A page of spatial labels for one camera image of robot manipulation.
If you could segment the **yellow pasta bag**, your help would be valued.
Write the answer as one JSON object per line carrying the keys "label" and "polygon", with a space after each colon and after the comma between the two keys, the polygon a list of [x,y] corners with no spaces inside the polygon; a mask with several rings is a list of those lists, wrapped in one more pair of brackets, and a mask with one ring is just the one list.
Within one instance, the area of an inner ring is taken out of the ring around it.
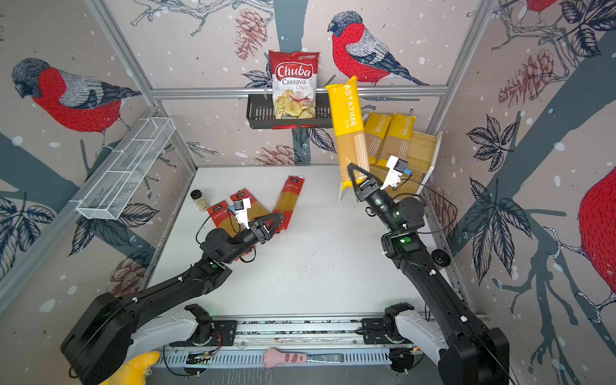
{"label": "yellow pasta bag", "polygon": [[392,120],[391,115],[370,112],[364,124],[368,163],[374,165],[380,156],[380,150]]}
{"label": "yellow pasta bag", "polygon": [[364,119],[358,94],[358,80],[351,77],[345,84],[326,86],[333,128],[335,130],[338,163],[344,191],[351,187],[347,167],[350,163],[368,170]]}
{"label": "yellow pasta bag", "polygon": [[383,140],[377,166],[386,167],[391,156],[406,160],[416,117],[395,113]]}

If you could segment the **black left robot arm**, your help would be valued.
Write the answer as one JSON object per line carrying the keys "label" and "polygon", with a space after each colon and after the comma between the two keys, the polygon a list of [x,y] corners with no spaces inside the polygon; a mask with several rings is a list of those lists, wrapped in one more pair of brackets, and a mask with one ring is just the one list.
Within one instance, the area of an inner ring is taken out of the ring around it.
{"label": "black left robot arm", "polygon": [[129,297],[96,297],[60,346],[69,377],[83,384],[103,383],[127,361],[147,352],[139,346],[147,324],[220,287],[232,273],[229,263],[268,242],[283,219],[283,213],[256,218],[235,236],[213,229],[200,243],[201,259],[186,271]]}

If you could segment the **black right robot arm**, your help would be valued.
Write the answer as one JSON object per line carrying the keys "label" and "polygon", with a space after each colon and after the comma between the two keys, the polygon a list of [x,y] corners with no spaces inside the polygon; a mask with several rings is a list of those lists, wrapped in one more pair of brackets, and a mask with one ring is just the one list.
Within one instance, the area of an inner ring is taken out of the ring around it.
{"label": "black right robot arm", "polygon": [[377,176],[354,164],[347,171],[357,199],[388,228],[381,237],[384,255],[414,285],[436,319],[431,325],[411,306],[391,306],[384,320],[389,338],[417,345],[445,384],[510,383],[507,338],[500,329],[488,328],[460,299],[438,271],[441,262],[420,240],[423,198],[406,194],[395,201]]}

